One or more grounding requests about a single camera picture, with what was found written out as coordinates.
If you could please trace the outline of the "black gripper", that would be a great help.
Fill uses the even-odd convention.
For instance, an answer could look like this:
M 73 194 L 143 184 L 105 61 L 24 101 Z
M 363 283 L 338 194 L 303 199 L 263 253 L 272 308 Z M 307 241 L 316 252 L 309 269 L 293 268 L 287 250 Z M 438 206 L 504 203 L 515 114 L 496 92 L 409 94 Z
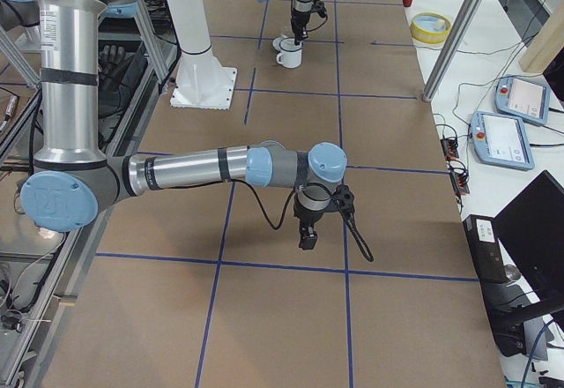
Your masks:
M 313 250 L 318 235 L 315 224 L 322 218 L 330 205 L 330 191 L 323 184 L 308 184 L 297 189 L 293 204 L 293 214 L 299 220 L 302 250 Z
M 308 38 L 307 25 L 310 20 L 311 11 L 299 11 L 292 8 L 291 28 L 294 34 L 294 45 L 300 46 Z

